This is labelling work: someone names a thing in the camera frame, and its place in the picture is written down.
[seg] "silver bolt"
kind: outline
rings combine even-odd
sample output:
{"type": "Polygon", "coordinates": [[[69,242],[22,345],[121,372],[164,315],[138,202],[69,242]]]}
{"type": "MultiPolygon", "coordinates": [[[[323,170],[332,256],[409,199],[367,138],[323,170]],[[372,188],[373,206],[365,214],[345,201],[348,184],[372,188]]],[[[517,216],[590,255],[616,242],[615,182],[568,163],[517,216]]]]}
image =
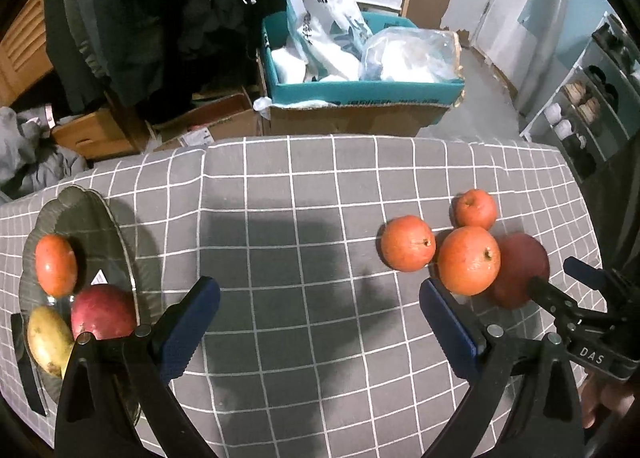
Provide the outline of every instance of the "silver bolt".
{"type": "Polygon", "coordinates": [[[504,335],[504,330],[497,324],[489,324],[489,326],[486,327],[486,331],[492,337],[502,337],[504,335]]]}
{"type": "Polygon", "coordinates": [[[78,339],[76,339],[76,342],[78,344],[86,344],[90,340],[91,340],[91,332],[82,332],[80,333],[80,335],[78,335],[78,339]]]}
{"type": "Polygon", "coordinates": [[[148,324],[141,324],[134,330],[134,333],[136,334],[136,337],[146,337],[151,333],[151,326],[148,324]]]}
{"type": "Polygon", "coordinates": [[[547,333],[546,338],[552,344],[560,344],[562,342],[562,337],[555,332],[547,333]]]}

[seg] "gray tablecloth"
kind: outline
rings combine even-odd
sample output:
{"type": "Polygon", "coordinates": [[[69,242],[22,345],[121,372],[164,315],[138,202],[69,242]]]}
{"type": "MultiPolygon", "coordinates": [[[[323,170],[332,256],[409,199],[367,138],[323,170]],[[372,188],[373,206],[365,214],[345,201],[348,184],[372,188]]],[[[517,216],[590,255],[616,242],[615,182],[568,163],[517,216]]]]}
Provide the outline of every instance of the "gray tablecloth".
{"type": "MultiPolygon", "coordinates": [[[[584,307],[604,301],[565,276],[570,255],[600,254],[577,184],[561,155],[497,141],[335,136],[218,142],[100,165],[0,207],[0,390],[53,442],[18,378],[9,316],[18,311],[24,240],[66,185],[108,198],[135,258],[143,317],[157,318],[200,275],[222,306],[185,375],[172,383],[195,427],[222,458],[419,457],[468,385],[456,378],[422,317],[417,292],[433,271],[391,271],[376,252],[380,226],[422,216],[450,231],[450,203],[481,187],[495,197],[496,235],[534,235],[551,280],[584,307]]],[[[483,321],[542,337],[552,318],[533,303],[513,313],[482,297],[483,321]]],[[[574,366],[577,380],[581,368],[574,366]]],[[[480,450],[495,443],[514,396],[495,412],[480,450]]],[[[145,418],[138,433],[161,452],[145,418]]]]}

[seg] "louvered wooden door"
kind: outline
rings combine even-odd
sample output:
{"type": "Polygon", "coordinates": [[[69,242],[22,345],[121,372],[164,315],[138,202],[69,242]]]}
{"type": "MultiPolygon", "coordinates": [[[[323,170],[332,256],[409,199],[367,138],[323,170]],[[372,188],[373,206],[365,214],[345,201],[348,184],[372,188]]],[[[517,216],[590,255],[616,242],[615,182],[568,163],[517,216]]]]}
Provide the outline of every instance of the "louvered wooden door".
{"type": "Polygon", "coordinates": [[[46,52],[44,0],[28,0],[0,41],[0,105],[11,105],[53,70],[46,52]]]}

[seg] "gray floor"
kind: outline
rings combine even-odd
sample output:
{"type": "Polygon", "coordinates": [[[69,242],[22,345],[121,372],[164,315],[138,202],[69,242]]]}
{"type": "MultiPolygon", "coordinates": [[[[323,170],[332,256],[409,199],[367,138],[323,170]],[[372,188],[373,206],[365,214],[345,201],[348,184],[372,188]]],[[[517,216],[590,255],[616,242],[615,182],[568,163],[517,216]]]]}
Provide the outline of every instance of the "gray floor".
{"type": "Polygon", "coordinates": [[[518,139],[519,115],[507,88],[471,51],[462,50],[461,62],[465,100],[449,109],[440,123],[422,128],[418,136],[518,139]]]}

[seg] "beige shoe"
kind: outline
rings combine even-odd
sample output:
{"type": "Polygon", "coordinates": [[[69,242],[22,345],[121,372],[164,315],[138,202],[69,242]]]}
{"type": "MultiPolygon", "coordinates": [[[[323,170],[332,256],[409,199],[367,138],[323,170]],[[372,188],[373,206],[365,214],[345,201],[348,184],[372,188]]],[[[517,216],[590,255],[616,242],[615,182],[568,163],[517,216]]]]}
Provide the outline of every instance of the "beige shoe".
{"type": "Polygon", "coordinates": [[[585,83],[580,82],[572,82],[570,84],[564,85],[564,92],[566,93],[569,101],[574,105],[579,105],[582,99],[587,95],[587,86],[585,83]]]}
{"type": "Polygon", "coordinates": [[[578,113],[587,125],[592,124],[600,115],[600,102],[595,97],[578,106],[578,113]]]}

